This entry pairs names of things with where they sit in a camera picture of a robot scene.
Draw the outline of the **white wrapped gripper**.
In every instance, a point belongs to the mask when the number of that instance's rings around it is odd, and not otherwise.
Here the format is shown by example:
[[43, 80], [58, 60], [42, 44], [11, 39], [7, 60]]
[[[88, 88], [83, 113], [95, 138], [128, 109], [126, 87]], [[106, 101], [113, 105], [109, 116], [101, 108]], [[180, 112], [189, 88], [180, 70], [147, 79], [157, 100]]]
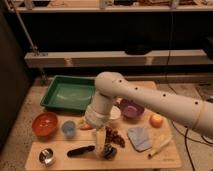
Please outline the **white wrapped gripper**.
[[109, 114], [100, 114], [91, 107], [88, 107], [85, 112], [85, 121], [93, 128], [97, 128], [95, 136], [95, 153], [98, 157], [102, 155], [102, 152], [104, 150], [106, 128], [103, 126], [106, 125], [109, 117]]

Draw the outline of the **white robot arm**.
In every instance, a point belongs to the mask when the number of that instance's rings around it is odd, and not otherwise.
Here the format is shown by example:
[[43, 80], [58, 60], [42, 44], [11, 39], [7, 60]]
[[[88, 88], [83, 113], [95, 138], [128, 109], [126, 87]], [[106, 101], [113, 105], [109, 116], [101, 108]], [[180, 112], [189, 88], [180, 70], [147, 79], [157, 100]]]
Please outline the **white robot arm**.
[[95, 94], [85, 112], [85, 121], [96, 129], [95, 152], [101, 156], [105, 130], [117, 98], [130, 100], [213, 139], [213, 103], [135, 85], [120, 73], [102, 72], [95, 78]]

